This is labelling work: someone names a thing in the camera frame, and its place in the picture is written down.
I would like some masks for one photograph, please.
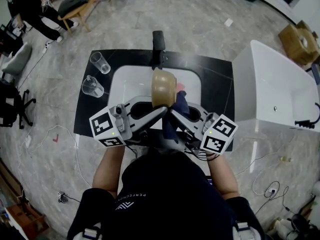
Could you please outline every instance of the black countertop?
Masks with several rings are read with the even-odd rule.
[[[89,61],[86,66],[83,80],[90,75],[104,87],[104,94],[100,98],[86,95],[82,91],[79,93],[73,132],[88,137],[93,137],[89,118],[108,105],[108,93],[116,70],[125,65],[151,66],[152,60],[151,50],[93,50],[91,54],[94,52],[101,52],[111,66],[111,70],[108,74],[102,74]],[[199,76],[201,80],[200,105],[205,110],[218,115],[224,114],[231,120],[235,120],[235,91],[230,61],[172,51],[167,51],[164,57],[164,68],[190,70]],[[153,132],[160,134],[161,130],[153,129]],[[227,151],[231,150],[232,144],[227,148]]]

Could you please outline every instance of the white paper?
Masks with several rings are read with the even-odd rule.
[[[26,146],[27,148],[29,148],[30,142],[31,142],[31,136],[28,135],[28,136],[25,138],[25,141],[24,141],[25,146]]]
[[[232,23],[234,23],[234,21],[233,21],[232,19],[228,18],[228,19],[225,21],[224,25],[226,25],[226,26],[229,28]]]

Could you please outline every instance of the gray tile floor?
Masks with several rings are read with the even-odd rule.
[[[230,27],[224,26],[228,18],[234,21]],[[72,133],[81,80],[92,50],[152,49],[152,31],[163,30],[168,51],[232,61],[252,39],[283,53],[277,35],[288,24],[284,17],[259,0],[255,3],[245,0],[102,0],[86,22],[90,33],[81,26],[72,36],[61,30],[64,41],[52,43],[39,63],[47,39],[35,29],[26,35],[25,41],[32,44],[33,52],[18,86],[20,91],[30,89],[29,97],[37,99],[36,107],[28,109],[30,118],[34,117],[34,126],[19,130],[16,123],[12,128],[0,129],[0,157],[21,180],[27,198],[63,236],[67,234],[78,203],[72,200],[68,204],[58,203],[58,191],[80,199],[88,187],[77,166],[74,139],[78,143],[83,177],[89,183],[105,152],[104,146],[93,139]],[[69,129],[72,137],[61,127],[47,133],[55,125]],[[310,198],[312,185],[319,179],[319,135],[276,129],[260,129],[253,134],[246,129],[245,125],[240,126],[233,152],[226,154],[231,168],[238,174],[241,195],[249,200],[253,211],[257,211],[266,198],[252,191],[255,178],[258,176],[254,185],[258,194],[278,180],[280,193],[289,186],[285,204],[297,212]],[[55,143],[53,139],[57,134],[59,139]],[[24,143],[27,135],[31,137],[28,148]],[[259,160],[243,172],[252,162],[255,150]],[[291,158],[291,162],[278,163],[283,156]],[[133,158],[134,154],[127,150],[122,171]],[[205,162],[195,162],[209,174]],[[267,228],[275,217],[288,215],[279,198],[268,203],[257,217]]]

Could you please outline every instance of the controller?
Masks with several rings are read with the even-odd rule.
[[[237,124],[223,114],[207,112],[198,104],[187,104],[189,116],[166,106],[153,108],[150,96],[136,96],[125,104],[107,106],[90,117],[92,135],[106,147],[123,146],[126,141],[138,144],[142,133],[170,113],[178,127],[187,133],[186,149],[194,154],[204,150],[222,155],[234,138]]]

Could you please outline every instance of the white sneaker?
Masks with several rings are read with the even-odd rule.
[[[60,35],[60,36],[57,38],[56,42],[57,42],[57,43],[60,43],[63,39],[64,39],[64,38]]]
[[[79,22],[78,21],[74,21],[73,22],[73,26],[71,27],[72,29],[75,29],[76,27],[79,26]]]

